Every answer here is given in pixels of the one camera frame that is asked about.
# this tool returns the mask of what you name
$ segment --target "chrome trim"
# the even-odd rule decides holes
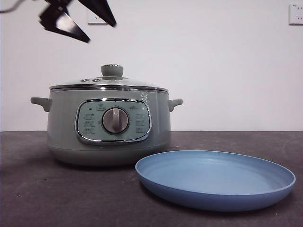
[[[132,88],[132,89],[143,89],[143,90],[157,90],[166,91],[167,89],[161,87],[149,87],[149,86],[131,86],[131,85],[101,85],[101,84],[68,84],[68,85],[55,85],[51,86],[50,90],[61,89],[61,88],[96,88],[96,87],[106,87],[106,88]]]
[[[92,140],[92,139],[89,139],[89,138],[86,138],[85,136],[83,136],[80,132],[79,132],[79,129],[78,129],[78,119],[79,119],[79,113],[80,113],[80,109],[81,107],[83,106],[83,104],[87,103],[87,102],[95,102],[95,101],[103,101],[103,102],[106,102],[106,101],[124,101],[124,102],[138,102],[138,103],[142,103],[146,106],[146,109],[147,109],[147,113],[148,113],[148,118],[149,118],[149,122],[150,122],[150,127],[148,129],[148,131],[141,137],[139,138],[136,138],[136,139],[130,139],[130,140],[115,140],[115,141],[112,141],[112,140]],[[76,131],[76,134],[78,136],[78,139],[83,142],[83,143],[86,143],[86,144],[92,144],[92,145],[100,145],[100,144],[103,144],[103,143],[106,143],[108,145],[116,145],[116,143],[121,143],[121,142],[138,142],[138,141],[142,141],[142,140],[145,140],[148,136],[149,136],[149,133],[152,129],[152,117],[151,117],[151,112],[150,112],[150,109],[148,107],[148,105],[142,101],[142,100],[135,100],[135,99],[126,99],[126,98],[96,98],[96,99],[88,99],[88,100],[85,100],[83,102],[80,103],[79,107],[78,107],[78,110],[77,110],[77,114],[76,114],[76,120],[75,120],[75,131]]]
[[[161,90],[148,90],[148,89],[138,89],[138,88],[120,88],[120,87],[82,87],[82,88],[60,88],[53,89],[50,92],[56,91],[88,91],[88,90],[98,90],[98,91],[141,91],[141,92],[159,92],[164,94],[169,94],[168,91]]]

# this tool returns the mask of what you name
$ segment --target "metal rim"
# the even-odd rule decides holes
[[[102,65],[102,66],[119,66],[119,67],[122,67],[121,65],[117,65],[117,64],[107,64],[107,65]]]
[[[167,89],[161,87],[148,87],[148,86],[130,86],[130,85],[99,85],[99,84],[70,84],[70,85],[55,85],[51,86],[50,90],[57,90],[57,89],[65,89],[65,90],[77,90],[77,89],[87,89],[90,90],[91,88],[98,88],[98,89],[138,89],[138,90],[152,90],[152,91],[164,91],[168,92]]]

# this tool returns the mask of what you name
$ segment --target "cooker handle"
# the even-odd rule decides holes
[[[43,107],[44,111],[49,112],[52,106],[52,100],[49,98],[30,98],[30,102]]]
[[[183,104],[182,99],[169,100],[169,111],[172,112],[177,105],[182,105],[182,104]]]

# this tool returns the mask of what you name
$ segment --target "dark countertop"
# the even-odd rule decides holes
[[[174,131],[170,150],[205,149],[264,158],[294,172],[293,191],[256,211],[220,213],[166,202],[139,182],[134,165],[79,167],[55,161],[45,131],[1,133],[2,227],[302,226],[303,131]]]

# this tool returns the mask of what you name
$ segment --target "control panel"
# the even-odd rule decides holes
[[[76,132],[87,143],[140,141],[151,126],[149,108],[141,100],[87,100],[78,108],[76,119]]]

